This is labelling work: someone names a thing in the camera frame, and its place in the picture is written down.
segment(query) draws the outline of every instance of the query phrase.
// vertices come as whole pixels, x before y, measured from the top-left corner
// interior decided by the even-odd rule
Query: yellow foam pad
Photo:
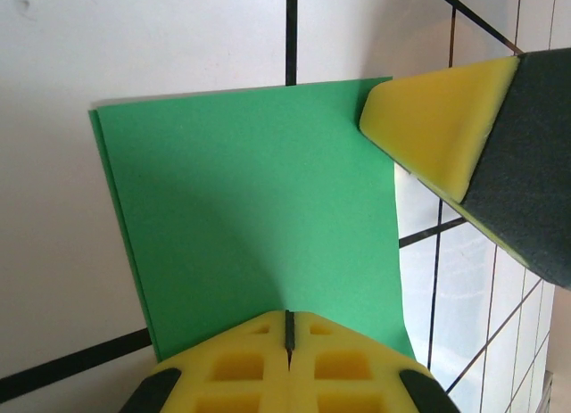
[[[417,413],[399,352],[312,313],[295,313],[288,364],[285,315],[270,312],[160,363],[181,370],[162,413]]]
[[[376,86],[363,134],[444,198],[460,202],[513,79],[516,56]]]

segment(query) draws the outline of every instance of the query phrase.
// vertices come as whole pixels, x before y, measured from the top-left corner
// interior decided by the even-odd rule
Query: black line
[[[521,12],[521,0],[517,0],[517,16],[516,16],[516,37],[514,38],[514,45],[517,45],[517,35],[519,33],[519,14]]]
[[[535,370],[535,357],[537,356],[537,337],[539,336],[539,321],[542,317],[542,304],[543,304],[543,289],[545,288],[545,283],[542,282],[542,293],[540,294],[540,298],[539,298],[539,310],[537,312],[537,327],[535,328],[535,343],[534,343],[534,361],[532,362],[533,364],[533,370]],[[532,388],[534,387],[534,371],[532,371]],[[532,393],[531,391],[529,392],[529,399],[527,400],[527,405],[529,406],[529,404],[532,402]]]
[[[482,370],[482,389],[480,392],[480,413],[482,413],[482,405],[484,402],[484,383],[485,383],[485,366],[488,362],[488,339],[490,338],[490,320],[492,318],[492,301],[493,301],[493,286],[496,278],[496,260],[498,258],[498,245],[493,250],[493,267],[492,267],[492,289],[490,291],[490,309],[488,309],[488,327],[485,330],[486,346],[484,350],[484,369]]]
[[[529,370],[531,370],[532,368],[535,367],[535,360],[537,359],[537,355],[539,355],[539,352],[542,350],[543,345],[545,344],[545,342],[547,342],[547,338],[549,336],[550,336],[550,334],[548,332],[547,335],[545,336],[545,338],[543,339],[542,345],[540,346],[539,350],[534,354],[534,359],[532,359],[532,363],[527,368],[527,371],[525,372],[524,377],[521,379],[521,382],[519,383],[519,386],[517,387],[516,392],[514,393],[513,397],[511,397],[511,401],[509,402],[509,405],[508,405],[508,408],[506,409],[506,411],[509,411],[511,404],[514,402],[514,399],[516,398],[516,395],[519,392],[519,389],[522,387],[522,385],[524,384],[525,378],[529,374]],[[534,375],[532,375],[532,384],[533,383],[534,383]]]
[[[454,63],[454,35],[456,34],[456,7],[452,7],[452,22],[450,27],[450,53],[448,55],[448,68]]]
[[[551,9],[551,25],[550,25],[550,43],[549,43],[549,49],[551,49],[551,35],[553,34],[553,18],[555,17],[555,1],[553,0],[553,8]]]
[[[443,220],[443,200],[438,202],[438,225]],[[436,290],[438,288],[438,261],[440,260],[440,233],[436,234],[436,249],[434,250],[434,282],[432,285],[432,300],[430,304],[430,333],[428,335],[428,358],[426,368],[432,366],[432,343],[434,339],[434,314],[436,312]]]
[[[524,298],[524,292],[525,292],[525,277],[527,276],[527,270],[524,270],[524,284],[521,287],[521,297],[522,299]],[[514,383],[516,382],[516,364],[517,364],[517,351],[518,351],[518,346],[519,346],[519,330],[521,328],[521,316],[522,316],[522,309],[523,307],[519,310],[519,319],[517,321],[517,339],[516,339],[516,357],[514,359],[514,370],[513,373],[511,375],[511,399],[514,399]]]
[[[147,328],[0,379],[0,403],[151,345]]]
[[[297,84],[297,0],[285,0],[285,85]]]
[[[413,233],[412,235],[404,236],[401,239],[399,239],[399,248],[404,248],[405,246],[409,246],[411,244],[415,244],[416,242],[423,241],[433,235],[440,235],[442,232],[445,232],[446,230],[449,230],[464,223],[466,223],[466,219],[464,217],[459,217],[457,219],[453,219],[451,221],[447,221],[442,224],[437,224],[436,226],[430,227],[426,230]]]
[[[446,3],[450,4],[452,7],[462,13],[464,16],[473,21],[481,29],[485,30],[492,37],[496,38],[502,44],[507,46],[509,49],[513,50],[517,54],[521,54],[522,51],[511,41],[509,41],[505,36],[503,36],[496,28],[490,25],[488,22],[484,21],[480,16],[478,16],[474,11],[472,11],[468,6],[463,4],[460,0],[444,0]]]
[[[289,310],[285,311],[285,350],[287,351],[287,369],[292,365],[292,354],[295,349],[295,315]]]
[[[480,355],[482,355],[484,353],[485,349],[490,345],[491,342],[493,342],[493,339],[495,339],[498,336],[500,331],[503,330],[503,327],[505,327],[508,324],[509,320],[516,314],[516,312],[519,310],[519,308],[521,308],[522,304],[524,304],[524,302],[527,300],[527,298],[535,291],[535,288],[537,288],[537,285],[539,285],[540,283],[541,283],[541,280],[537,281],[535,283],[535,285],[532,287],[532,289],[529,290],[529,293],[527,293],[525,295],[524,299],[516,306],[515,309],[513,309],[511,311],[511,313],[506,318],[506,320],[503,321],[503,323],[500,325],[500,327],[493,333],[492,337],[490,337],[490,340],[488,340],[486,342],[486,344],[482,347],[482,349],[480,349],[480,351],[477,352],[477,354],[474,356],[474,358],[470,362],[468,362],[468,364],[464,367],[464,369],[458,375],[458,377],[456,377],[456,379],[454,379],[454,382],[452,382],[451,385],[448,387],[448,389],[446,390],[446,393],[450,393],[450,391],[452,389],[454,389],[454,386],[456,386],[458,384],[458,382],[462,379],[462,377],[464,377],[464,375],[474,365],[474,363],[478,360],[478,358],[480,358]]]

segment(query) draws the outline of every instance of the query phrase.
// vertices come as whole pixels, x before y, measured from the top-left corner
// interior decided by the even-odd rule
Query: green foam sheet
[[[159,359],[269,310],[412,356],[393,163],[358,130],[382,79],[91,113]]]

